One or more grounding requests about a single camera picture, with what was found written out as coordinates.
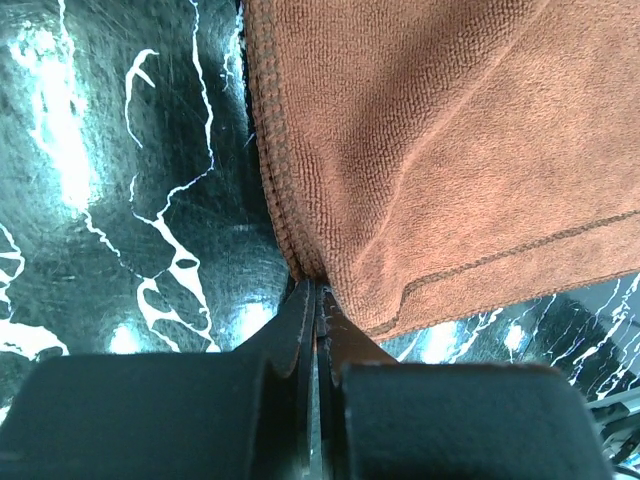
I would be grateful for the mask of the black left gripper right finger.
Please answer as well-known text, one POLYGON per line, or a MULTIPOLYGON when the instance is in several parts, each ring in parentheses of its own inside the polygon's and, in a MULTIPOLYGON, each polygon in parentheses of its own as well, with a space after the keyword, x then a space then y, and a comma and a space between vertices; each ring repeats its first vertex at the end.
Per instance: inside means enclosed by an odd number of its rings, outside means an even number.
POLYGON ((580 393, 536 364, 401 363, 317 300, 329 479, 609 479, 580 393))

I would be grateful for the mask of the brown towel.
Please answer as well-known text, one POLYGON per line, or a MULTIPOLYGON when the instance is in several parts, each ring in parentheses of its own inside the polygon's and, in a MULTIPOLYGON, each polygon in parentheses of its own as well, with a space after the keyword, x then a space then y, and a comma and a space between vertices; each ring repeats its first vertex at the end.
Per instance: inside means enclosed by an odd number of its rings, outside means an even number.
POLYGON ((296 279, 385 340, 639 269, 635 1, 249 1, 296 279))

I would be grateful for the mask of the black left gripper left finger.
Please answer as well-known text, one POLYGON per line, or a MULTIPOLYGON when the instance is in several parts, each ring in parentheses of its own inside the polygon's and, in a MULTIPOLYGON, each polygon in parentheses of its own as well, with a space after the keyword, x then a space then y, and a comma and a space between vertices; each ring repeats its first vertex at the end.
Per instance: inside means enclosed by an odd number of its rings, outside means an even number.
POLYGON ((36 367, 1 427, 5 479, 298 479, 310 466, 316 287, 226 353, 36 367))

